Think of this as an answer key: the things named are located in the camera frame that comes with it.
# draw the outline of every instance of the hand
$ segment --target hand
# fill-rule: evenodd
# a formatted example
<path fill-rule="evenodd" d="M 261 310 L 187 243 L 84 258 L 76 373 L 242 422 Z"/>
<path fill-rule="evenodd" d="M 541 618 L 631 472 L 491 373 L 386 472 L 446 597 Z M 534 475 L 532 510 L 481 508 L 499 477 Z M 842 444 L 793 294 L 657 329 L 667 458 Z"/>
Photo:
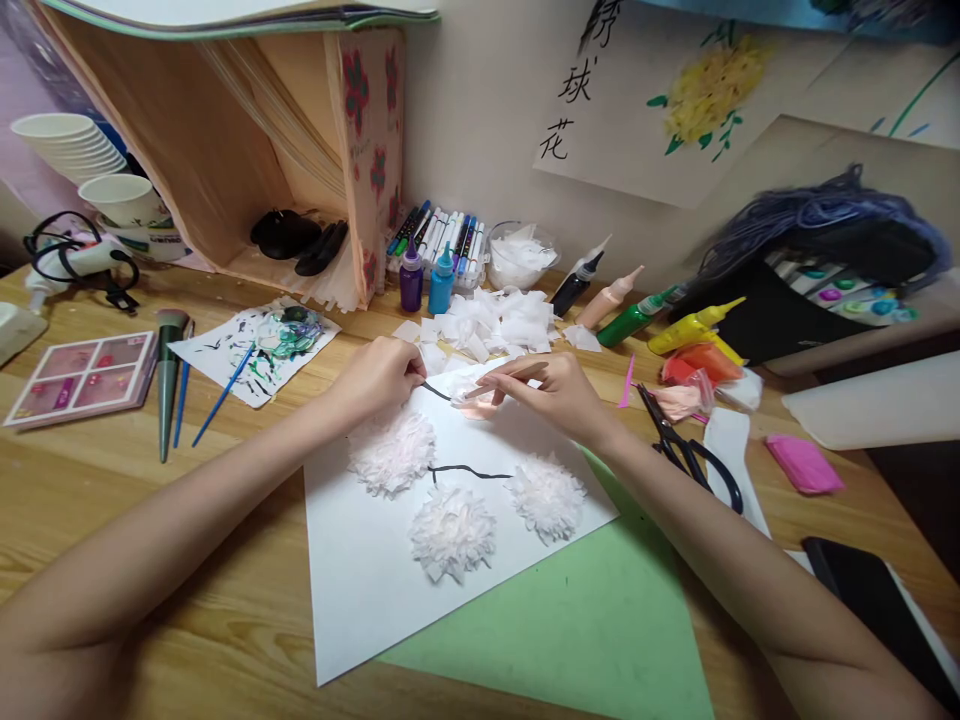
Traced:
<path fill-rule="evenodd" d="M 526 381 L 511 377 L 538 362 L 547 367 L 530 379 L 539 380 L 540 387 L 532 388 Z M 536 410 L 547 421 L 581 445 L 596 447 L 613 430 L 620 427 L 613 415 L 593 389 L 573 353 L 526 355 L 488 372 L 477 380 L 478 385 L 496 387 L 493 404 L 503 402 L 504 395 L 519 400 Z"/>
<path fill-rule="evenodd" d="M 339 412 L 360 423 L 382 410 L 402 405 L 427 379 L 427 369 L 415 345 L 378 337 L 350 358 L 347 367 L 324 393 Z"/>

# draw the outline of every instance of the chinese character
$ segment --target chinese character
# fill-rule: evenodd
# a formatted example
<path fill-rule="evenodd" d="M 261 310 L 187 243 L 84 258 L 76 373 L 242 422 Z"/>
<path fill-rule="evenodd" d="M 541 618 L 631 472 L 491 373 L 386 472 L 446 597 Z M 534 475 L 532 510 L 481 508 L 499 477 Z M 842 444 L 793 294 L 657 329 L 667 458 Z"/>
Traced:
<path fill-rule="evenodd" d="M 622 0 L 605 0 L 603 7 L 600 8 L 600 26 L 593 35 L 593 39 L 596 40 L 606 30 L 606 35 L 600 43 L 600 47 L 606 47 L 607 43 L 610 42 L 610 28 L 613 27 L 613 24 L 617 21 L 617 16 L 620 14 L 621 2 Z"/>
<path fill-rule="evenodd" d="M 563 92 L 561 92 L 557 97 L 564 97 L 565 95 L 570 95 L 570 99 L 567 100 L 567 103 L 572 103 L 581 94 L 589 100 L 590 96 L 587 94 L 587 85 L 590 82 L 590 73 L 592 70 L 588 69 L 590 64 L 589 60 L 583 61 L 583 72 L 577 74 L 576 66 L 570 68 L 570 77 L 567 78 L 566 83 L 563 87 Z M 597 64 L 597 58 L 593 58 L 593 64 Z"/>
<path fill-rule="evenodd" d="M 543 160 L 546 157 L 547 153 L 553 155 L 557 160 L 566 160 L 567 156 L 557 155 L 557 147 L 560 143 L 563 142 L 563 138 L 560 137 L 560 130 L 563 130 L 567 125 L 573 125 L 573 120 L 561 120 L 556 125 L 551 125 L 547 130 L 553 130 L 553 134 L 540 143 L 540 147 L 543 148 L 543 152 L 540 154 L 540 159 Z"/>

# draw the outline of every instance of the peach paint bottle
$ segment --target peach paint bottle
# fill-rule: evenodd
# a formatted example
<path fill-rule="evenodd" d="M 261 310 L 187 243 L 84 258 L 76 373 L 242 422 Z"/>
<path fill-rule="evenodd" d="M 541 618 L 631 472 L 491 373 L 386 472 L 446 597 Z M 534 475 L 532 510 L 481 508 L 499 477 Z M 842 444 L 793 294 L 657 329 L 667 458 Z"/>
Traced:
<path fill-rule="evenodd" d="M 616 310 L 627 293 L 633 290 L 633 283 L 637 281 L 637 275 L 641 270 L 643 265 L 597 293 L 597 296 L 577 316 L 577 325 L 592 330 L 607 316 L 607 313 Z"/>

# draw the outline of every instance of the smartphone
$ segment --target smartphone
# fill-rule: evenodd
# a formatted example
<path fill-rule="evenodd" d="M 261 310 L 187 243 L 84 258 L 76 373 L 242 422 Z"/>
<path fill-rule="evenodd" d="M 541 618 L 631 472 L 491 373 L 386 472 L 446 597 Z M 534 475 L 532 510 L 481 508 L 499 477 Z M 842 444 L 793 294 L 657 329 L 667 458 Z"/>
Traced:
<path fill-rule="evenodd" d="M 954 717 L 960 697 L 910 612 L 887 564 L 873 553 L 808 537 L 813 572 Z"/>

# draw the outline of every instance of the yellow flower painting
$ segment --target yellow flower painting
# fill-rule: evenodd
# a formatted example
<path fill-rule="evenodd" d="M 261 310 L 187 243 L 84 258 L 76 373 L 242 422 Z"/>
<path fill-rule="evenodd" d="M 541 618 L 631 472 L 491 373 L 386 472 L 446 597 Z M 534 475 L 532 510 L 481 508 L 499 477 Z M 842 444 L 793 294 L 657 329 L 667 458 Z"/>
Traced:
<path fill-rule="evenodd" d="M 701 47 L 712 44 L 683 69 L 670 92 L 647 101 L 649 107 L 669 111 L 666 128 L 672 137 L 666 155 L 686 143 L 697 142 L 706 149 L 721 130 L 720 151 L 713 161 L 730 148 L 733 128 L 743 123 L 738 111 L 763 79 L 770 55 L 769 48 L 750 35 L 734 41 L 734 26 L 733 20 L 721 23 Z"/>

